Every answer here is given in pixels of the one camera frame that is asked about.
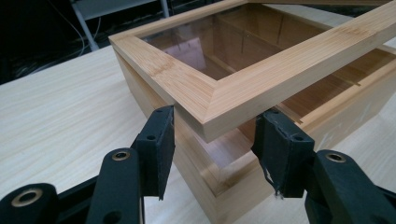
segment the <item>light wood tabletop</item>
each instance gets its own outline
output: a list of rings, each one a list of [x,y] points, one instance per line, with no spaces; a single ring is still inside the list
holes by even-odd
[[[396,191],[396,94],[339,143],[379,186]],[[98,175],[107,152],[128,147],[146,122],[111,47],[0,86],[0,198],[21,186],[59,192]],[[175,166],[147,223],[209,223]],[[269,197],[236,223],[307,223],[304,199]]]

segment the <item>black clamp jaw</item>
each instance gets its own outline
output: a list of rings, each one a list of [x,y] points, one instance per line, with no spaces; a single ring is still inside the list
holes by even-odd
[[[338,151],[314,152],[314,140],[271,109],[256,119],[252,151],[276,195],[305,198],[310,223],[396,223],[396,194],[373,184]]]
[[[155,110],[129,148],[105,155],[98,176],[61,194],[50,184],[16,189],[0,223],[144,223],[144,198],[163,199],[175,151],[174,108]]]

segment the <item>cable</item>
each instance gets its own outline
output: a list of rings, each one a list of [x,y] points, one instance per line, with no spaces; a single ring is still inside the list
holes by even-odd
[[[96,27],[96,32],[95,32],[95,35],[93,36],[93,39],[95,39],[96,36],[98,35],[101,22],[102,22],[102,17],[99,17],[98,25],[97,25],[97,27]],[[83,49],[81,50],[81,52],[83,52],[87,47],[89,47],[89,45],[87,45],[87,46],[84,45],[84,46],[83,46]],[[36,73],[36,72],[39,72],[39,71],[41,71],[41,70],[44,70],[44,69],[46,69],[46,68],[48,68],[48,67],[51,67],[51,66],[57,64],[58,62],[62,62],[63,60],[67,59],[68,57],[70,57],[70,56],[72,56],[72,55],[78,53],[79,51],[80,51],[80,50],[75,51],[75,52],[73,52],[73,53],[70,53],[70,54],[68,54],[68,55],[65,55],[65,56],[63,56],[62,58],[58,59],[57,61],[54,61],[54,62],[51,62],[51,63],[46,63],[46,64],[44,64],[44,65],[38,67],[38,68],[35,69],[34,71],[30,72],[29,75],[31,75],[31,74],[33,74],[33,73]]]
[[[95,35],[93,36],[93,39],[95,39],[96,36],[98,35],[101,21],[102,21],[102,17],[99,17],[98,27],[96,27],[96,32],[95,32]]]
[[[73,23],[71,23],[71,22],[64,16],[64,14],[62,14],[62,13],[58,10],[58,8],[57,8],[55,5],[53,5],[53,4],[51,3],[50,0],[47,0],[47,2],[49,2],[49,4],[55,9],[55,11],[58,12],[58,14],[59,14],[62,18],[64,18],[64,20],[65,20],[67,23],[69,23],[69,25],[70,25],[70,26],[77,32],[77,34],[79,35],[79,38],[81,39],[81,43],[82,43],[82,49],[81,49],[81,52],[80,52],[80,54],[78,55],[78,57],[81,56],[82,53],[84,52],[84,49],[85,49],[85,42],[84,42],[84,38],[82,37],[81,33],[80,33],[80,32],[78,31],[78,29],[73,25]]]

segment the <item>wooden board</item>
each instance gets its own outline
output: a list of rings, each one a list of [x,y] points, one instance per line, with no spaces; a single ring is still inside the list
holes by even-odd
[[[244,3],[224,1],[110,38],[118,54],[166,103],[175,104],[180,116],[207,142],[396,35],[396,2],[390,2],[219,81],[134,37],[149,34],[145,29],[158,32],[160,25],[169,28],[183,19],[201,18],[198,13],[204,16]]]

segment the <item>bamboo frame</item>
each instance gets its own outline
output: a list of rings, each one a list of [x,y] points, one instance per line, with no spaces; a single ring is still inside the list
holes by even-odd
[[[223,1],[110,37],[115,50],[137,68],[157,93],[165,96],[166,103],[175,105],[184,120],[207,142],[396,35],[396,2],[393,1],[219,81],[137,37],[248,2]]]
[[[260,165],[257,163],[251,151],[225,166],[221,166],[214,160],[212,155],[209,155],[210,153],[206,147],[210,144],[219,144],[214,148],[217,153],[219,153],[219,156],[222,156],[219,149],[230,149],[228,146],[240,147],[241,149],[248,150],[250,143],[244,144],[244,134],[233,135],[233,132],[239,132],[238,129],[226,133],[209,144],[201,141],[191,129],[193,128],[196,131],[202,128],[202,126],[200,127],[202,124],[199,122],[195,123],[196,126],[193,126],[194,122],[196,122],[194,116],[197,116],[197,114],[204,114],[206,116],[208,112],[207,109],[210,109],[216,97],[227,97],[221,96],[220,94],[222,92],[220,91],[226,91],[222,88],[227,85],[230,86],[233,80],[228,80],[230,77],[227,77],[216,81],[188,67],[186,64],[181,63],[162,51],[155,49],[149,44],[146,44],[138,39],[138,37],[158,33],[174,25],[197,20],[205,15],[213,14],[230,7],[240,6],[247,2],[248,1],[234,0],[220,2],[210,7],[200,8],[188,14],[154,22],[111,37],[113,47],[116,50],[128,85],[130,85],[131,92],[134,94],[136,101],[145,114],[148,115],[154,108],[162,105],[176,105],[177,118],[175,129],[177,150],[174,162],[212,222],[232,222],[248,211],[252,206],[269,196],[272,192],[271,188],[265,185]],[[341,30],[347,35],[359,35],[359,32],[354,33],[354,30],[352,30],[352,34],[348,33],[348,29]],[[379,28],[379,30],[380,31],[374,31],[372,33],[381,34],[380,37],[385,39],[385,37],[382,36],[384,34],[384,29]],[[333,37],[337,39],[335,38],[336,34],[334,32],[331,34],[332,35],[325,35],[324,37]],[[391,36],[389,31],[386,31],[385,34]],[[369,34],[366,34],[361,39],[355,39],[355,42],[359,45],[364,45],[364,43],[367,44],[365,41],[373,40],[380,42],[378,37],[371,37]],[[308,46],[315,45],[312,39],[306,42],[310,43]],[[374,44],[370,42],[367,44],[370,45],[370,47],[364,46],[362,51],[356,52],[355,49],[359,49],[359,47],[353,47],[356,43],[348,42],[341,49],[338,49],[340,51],[335,50],[334,52],[333,50],[332,52],[334,55],[329,55],[327,52],[321,52],[320,49],[317,49],[318,52],[323,54],[322,58],[318,59],[317,62],[315,62],[313,57],[309,57],[309,54],[303,56],[310,58],[311,61],[309,62],[315,62],[313,65],[317,67],[314,67],[314,70],[320,69],[319,64],[323,62],[325,62],[325,64],[335,63],[335,66],[341,67],[341,65],[347,63],[341,62],[344,60],[343,54],[348,54],[348,57],[352,58],[359,57],[357,56],[358,54],[363,54],[365,50],[374,48],[374,45],[377,44],[376,42]],[[301,55],[298,54],[300,51],[289,51],[288,49],[285,51],[294,53],[295,57],[301,57]],[[271,61],[271,58],[269,58],[268,61],[276,63],[276,59],[272,59]],[[289,57],[288,62],[296,63],[298,60],[293,60],[292,57]],[[260,71],[262,71],[259,69],[260,66],[264,65],[265,67],[267,64],[268,63],[263,62],[257,63],[245,70],[257,70],[260,73]],[[394,74],[395,67],[396,61],[393,60],[381,70],[378,70],[366,79],[360,81],[359,86],[354,85],[352,88],[343,92],[343,94],[331,99],[325,105],[309,113],[304,117],[303,124],[300,126],[308,134],[313,135],[315,139],[321,139],[322,136],[325,136],[323,141],[319,142],[321,147],[332,146],[339,138],[343,137],[340,133],[345,135],[345,130],[352,132],[352,130],[356,129],[364,121],[373,116],[378,108],[388,100],[387,96],[391,95],[390,92],[393,91],[392,85],[394,85],[396,81],[396,76]],[[305,79],[311,78],[310,76],[313,76],[313,74],[317,72],[316,70],[309,71],[308,65],[304,65],[303,68],[297,66],[297,68],[303,70],[299,71],[297,74],[293,74],[293,72],[290,71],[292,70],[291,68],[286,70],[290,72],[290,76],[302,78],[304,82],[308,82]],[[333,68],[329,70],[329,68],[326,68],[326,71],[330,73],[332,69]],[[252,74],[252,76],[257,76],[257,78],[259,78],[260,74]],[[172,86],[172,88],[170,88],[172,91],[170,92],[168,92],[169,86]],[[195,106],[192,110],[194,113],[192,114],[184,107],[188,102],[190,102],[191,105],[193,104],[192,106]],[[358,122],[355,122],[356,118],[354,117],[356,117],[356,115],[359,115]],[[230,141],[230,138],[226,140],[222,139],[230,136],[231,140],[236,136],[237,139],[235,141],[238,144],[242,143],[242,146],[232,146],[235,142]]]

